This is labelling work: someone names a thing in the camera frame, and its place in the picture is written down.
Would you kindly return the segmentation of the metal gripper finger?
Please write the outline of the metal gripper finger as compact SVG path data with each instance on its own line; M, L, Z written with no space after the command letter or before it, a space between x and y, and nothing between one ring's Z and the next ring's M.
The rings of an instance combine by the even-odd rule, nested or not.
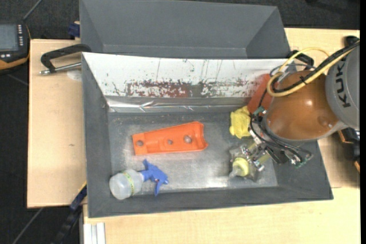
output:
M260 158L249 158L249 170L250 172L262 172L265 169L264 156Z
M245 157L255 157L258 153L257 145L240 146L240 151Z

